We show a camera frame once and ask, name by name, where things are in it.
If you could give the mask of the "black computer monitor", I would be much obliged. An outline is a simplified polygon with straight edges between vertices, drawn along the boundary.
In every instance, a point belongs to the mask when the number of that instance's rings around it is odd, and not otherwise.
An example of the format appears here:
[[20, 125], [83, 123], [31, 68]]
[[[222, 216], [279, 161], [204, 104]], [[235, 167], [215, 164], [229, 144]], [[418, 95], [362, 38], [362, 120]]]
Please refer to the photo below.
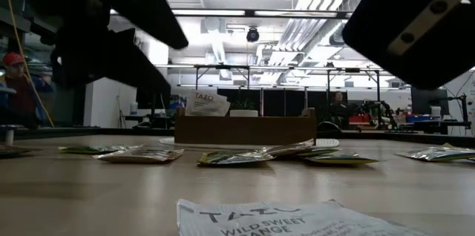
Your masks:
[[432, 106], [441, 108], [441, 115], [449, 115], [448, 93], [444, 89], [421, 90], [415, 87], [410, 89], [412, 110], [415, 114], [431, 114]]
[[170, 104], [170, 94], [154, 93], [138, 89], [136, 101], [139, 109], [167, 109]]

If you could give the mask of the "black aluminium table frame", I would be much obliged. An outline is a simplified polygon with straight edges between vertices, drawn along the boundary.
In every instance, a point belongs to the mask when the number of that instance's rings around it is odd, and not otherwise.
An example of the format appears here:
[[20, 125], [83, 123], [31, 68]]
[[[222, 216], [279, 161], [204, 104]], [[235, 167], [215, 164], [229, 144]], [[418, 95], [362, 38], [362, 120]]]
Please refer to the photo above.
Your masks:
[[[54, 137], [79, 137], [90, 135], [119, 135], [119, 136], [153, 136], [171, 137], [173, 130], [166, 129], [120, 129], [120, 128], [40, 128], [27, 130], [20, 128], [15, 131], [15, 138], [19, 140], [44, 139]], [[475, 148], [475, 137], [449, 136], [438, 134], [404, 134], [387, 133], [383, 131], [343, 131], [317, 132], [317, 138], [333, 138], [337, 140], [392, 140], [400, 142], [416, 142], [423, 144], [442, 145], [449, 143], [463, 148]]]

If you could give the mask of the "black room divider panels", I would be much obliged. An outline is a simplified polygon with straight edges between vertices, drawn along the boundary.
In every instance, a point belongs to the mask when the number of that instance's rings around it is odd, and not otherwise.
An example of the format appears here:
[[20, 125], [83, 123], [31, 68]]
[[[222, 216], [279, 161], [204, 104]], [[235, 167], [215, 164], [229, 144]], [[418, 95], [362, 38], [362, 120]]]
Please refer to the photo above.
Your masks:
[[[232, 103], [236, 100], [249, 99], [254, 102], [259, 116], [264, 117], [297, 117], [305, 108], [314, 108], [317, 120], [329, 120], [330, 108], [327, 107], [326, 91], [293, 91], [284, 89], [223, 89], [217, 93], [226, 96]], [[335, 91], [331, 92], [331, 103]], [[342, 92], [347, 103], [347, 93]]]

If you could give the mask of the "person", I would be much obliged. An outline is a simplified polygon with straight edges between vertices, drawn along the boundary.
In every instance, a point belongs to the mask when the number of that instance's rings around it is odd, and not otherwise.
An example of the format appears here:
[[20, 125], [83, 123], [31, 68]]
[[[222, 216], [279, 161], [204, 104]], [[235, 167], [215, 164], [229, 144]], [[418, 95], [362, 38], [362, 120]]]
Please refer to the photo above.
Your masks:
[[342, 92], [336, 92], [334, 101], [330, 104], [330, 119], [340, 129], [351, 129], [350, 117], [354, 114], [354, 109], [344, 101]]
[[0, 76], [0, 88], [10, 88], [15, 93], [0, 93], [0, 124], [22, 125], [32, 130], [44, 125], [47, 116], [37, 95], [53, 93], [51, 78], [28, 77], [24, 57], [18, 53], [6, 53], [2, 62], [5, 73]]

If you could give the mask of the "brown cardboard box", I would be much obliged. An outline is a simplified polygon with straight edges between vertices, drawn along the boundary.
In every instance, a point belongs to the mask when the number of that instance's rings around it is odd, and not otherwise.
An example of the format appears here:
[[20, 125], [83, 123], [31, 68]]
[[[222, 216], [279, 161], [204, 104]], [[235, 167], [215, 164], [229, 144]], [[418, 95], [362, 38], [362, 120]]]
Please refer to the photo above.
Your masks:
[[204, 117], [179, 113], [174, 141], [209, 145], [289, 145], [316, 138], [314, 108], [300, 117]]

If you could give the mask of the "long ceiling light rail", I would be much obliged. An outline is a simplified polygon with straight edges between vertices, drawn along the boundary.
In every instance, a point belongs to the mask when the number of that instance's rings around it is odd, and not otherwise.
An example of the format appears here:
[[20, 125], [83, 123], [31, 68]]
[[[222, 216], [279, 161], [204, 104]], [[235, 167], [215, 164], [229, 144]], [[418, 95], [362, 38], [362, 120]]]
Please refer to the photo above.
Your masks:
[[271, 19], [349, 19], [352, 11], [339, 10], [250, 10], [250, 9], [173, 9], [178, 17], [242, 17]]

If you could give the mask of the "small white post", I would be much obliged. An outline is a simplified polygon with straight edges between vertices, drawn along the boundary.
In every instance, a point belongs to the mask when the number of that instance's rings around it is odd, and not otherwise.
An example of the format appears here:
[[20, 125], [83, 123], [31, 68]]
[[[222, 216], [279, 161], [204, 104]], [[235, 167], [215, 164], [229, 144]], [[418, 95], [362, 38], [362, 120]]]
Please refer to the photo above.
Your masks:
[[18, 128], [17, 125], [0, 125], [0, 131], [5, 133], [5, 144], [12, 145], [14, 141], [14, 133]]

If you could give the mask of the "black metal rig frame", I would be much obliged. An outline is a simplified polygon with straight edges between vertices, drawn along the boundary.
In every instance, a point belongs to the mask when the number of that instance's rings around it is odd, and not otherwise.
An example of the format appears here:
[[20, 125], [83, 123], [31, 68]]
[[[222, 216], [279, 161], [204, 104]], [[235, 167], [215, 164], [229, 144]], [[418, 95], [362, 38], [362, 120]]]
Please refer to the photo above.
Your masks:
[[[204, 75], [210, 68], [214, 68], [216, 70], [231, 70], [231, 69], [236, 69], [236, 70], [247, 70], [247, 75], [244, 75], [244, 78], [247, 81], [246, 88], [250, 89], [250, 66], [249, 65], [225, 65], [225, 64], [216, 64], [216, 65], [193, 65], [193, 68], [196, 69], [196, 78], [195, 78], [195, 84], [194, 84], [194, 89], [198, 89], [198, 82], [199, 79], [201, 78], [202, 75]], [[203, 72], [201, 75], [199, 74], [199, 70], [201, 68], [205, 68], [206, 71]]]
[[369, 69], [369, 68], [331, 68], [331, 67], [324, 67], [324, 70], [327, 72], [327, 107], [330, 108], [331, 106], [331, 78], [330, 74], [332, 71], [335, 71], [338, 75], [340, 73], [349, 73], [349, 74], [357, 74], [357, 73], [365, 73], [369, 79], [373, 80], [376, 83], [376, 93], [377, 93], [377, 100], [376, 103], [378, 104], [377, 114], [379, 122], [381, 122], [381, 84], [380, 84], [380, 70], [379, 69]]

